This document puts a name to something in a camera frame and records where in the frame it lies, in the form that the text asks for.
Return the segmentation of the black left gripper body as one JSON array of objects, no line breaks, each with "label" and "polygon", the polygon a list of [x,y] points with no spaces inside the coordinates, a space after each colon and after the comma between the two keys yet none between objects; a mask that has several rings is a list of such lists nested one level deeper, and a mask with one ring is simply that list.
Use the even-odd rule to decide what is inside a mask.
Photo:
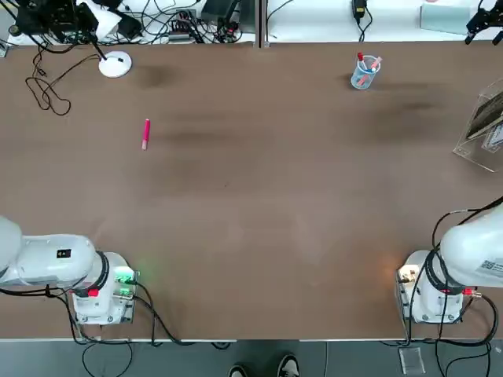
[{"label": "black left gripper body", "polygon": [[73,1],[31,0],[17,4],[15,25],[25,34],[75,31]]}]

